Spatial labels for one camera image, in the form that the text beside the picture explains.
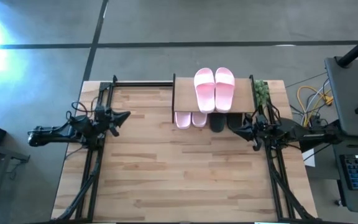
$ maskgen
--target shoe rack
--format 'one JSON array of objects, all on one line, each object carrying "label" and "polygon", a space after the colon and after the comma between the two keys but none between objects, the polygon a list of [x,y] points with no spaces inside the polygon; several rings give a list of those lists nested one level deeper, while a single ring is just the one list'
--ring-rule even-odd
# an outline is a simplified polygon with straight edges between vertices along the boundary
[{"label": "shoe rack", "polygon": [[[229,113],[253,113],[255,111],[250,78],[235,78],[236,87]],[[177,77],[173,74],[172,123],[175,112],[200,112],[197,104],[194,78]]]}]

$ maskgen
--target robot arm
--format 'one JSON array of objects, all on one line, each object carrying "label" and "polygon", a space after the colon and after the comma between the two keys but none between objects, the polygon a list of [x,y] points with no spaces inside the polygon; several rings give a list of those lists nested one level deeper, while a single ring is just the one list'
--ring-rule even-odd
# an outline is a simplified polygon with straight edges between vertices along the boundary
[{"label": "robot arm", "polygon": [[234,133],[247,141],[253,141],[255,151],[260,149],[263,141],[272,141],[275,147],[283,147],[288,143],[300,141],[306,143],[307,148],[323,142],[338,144],[342,141],[342,134],[337,123],[305,128],[291,119],[278,118],[275,124],[269,124],[263,113],[256,116],[255,122],[252,116],[247,114],[243,120],[243,126]]},{"label": "robot arm", "polygon": [[110,130],[113,136],[118,136],[117,126],[121,127],[131,112],[117,113],[112,109],[104,109],[98,106],[95,109],[95,120],[92,121],[86,115],[69,117],[67,122],[60,127],[41,127],[28,132],[29,145],[38,147],[51,142],[77,142],[83,146],[97,145],[101,133]]}]

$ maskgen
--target gray floor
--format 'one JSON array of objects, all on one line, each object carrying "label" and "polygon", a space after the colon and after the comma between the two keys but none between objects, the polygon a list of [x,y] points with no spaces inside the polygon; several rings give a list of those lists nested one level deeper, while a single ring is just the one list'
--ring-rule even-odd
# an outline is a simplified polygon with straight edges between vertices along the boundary
[{"label": "gray floor", "polygon": [[[91,43],[101,5],[102,0],[0,0],[0,44]],[[358,40],[358,1],[110,0],[99,42],[298,40]],[[351,48],[98,49],[89,79],[115,74],[120,80],[169,80],[173,73],[190,77],[199,68],[223,66],[237,77],[254,74],[291,85],[325,72],[326,57]],[[88,54],[89,49],[0,50],[0,127],[9,133],[7,146],[31,154],[16,179],[4,182],[0,223],[49,219],[66,145],[29,147],[27,131],[64,122],[78,98]],[[290,103],[300,108],[298,87],[320,88],[326,79],[321,75],[287,88]],[[334,106],[321,114],[336,119]],[[313,172],[308,169],[319,217],[358,223],[358,213],[333,204],[339,197],[335,181],[315,179]]]}]

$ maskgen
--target wooden tabletop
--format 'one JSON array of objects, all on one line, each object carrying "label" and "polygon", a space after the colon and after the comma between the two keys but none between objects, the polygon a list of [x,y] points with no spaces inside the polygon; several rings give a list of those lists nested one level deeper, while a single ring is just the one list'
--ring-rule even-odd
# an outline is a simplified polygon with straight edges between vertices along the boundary
[{"label": "wooden tabletop", "polygon": [[[268,86],[281,116],[292,118],[284,82],[268,81]],[[80,101],[90,108],[98,89],[99,82],[84,82]],[[114,90],[112,108],[132,114],[119,137],[108,133],[94,222],[277,221],[263,148],[254,152],[250,142],[227,128],[221,133],[208,125],[177,129],[171,99],[167,87]],[[69,144],[67,153],[79,147]],[[283,156],[291,190],[316,217],[301,152],[288,147]],[[52,218],[78,193],[85,157],[82,150],[65,161]]]}]

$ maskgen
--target pink slipper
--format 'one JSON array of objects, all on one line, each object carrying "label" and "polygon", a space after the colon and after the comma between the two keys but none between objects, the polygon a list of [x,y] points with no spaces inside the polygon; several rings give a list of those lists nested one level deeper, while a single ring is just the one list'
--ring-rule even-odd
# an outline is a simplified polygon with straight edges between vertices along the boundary
[{"label": "pink slipper", "polygon": [[191,113],[175,112],[175,121],[179,129],[188,129],[191,124]]},{"label": "pink slipper", "polygon": [[194,76],[198,109],[202,113],[215,110],[215,80],[211,69],[202,68]]},{"label": "pink slipper", "polygon": [[227,113],[234,95],[234,76],[227,68],[218,68],[215,73],[215,107],[218,112]]},{"label": "pink slipper", "polygon": [[202,128],[206,124],[206,117],[207,114],[200,113],[200,112],[192,112],[191,114],[191,122],[197,128]]}]

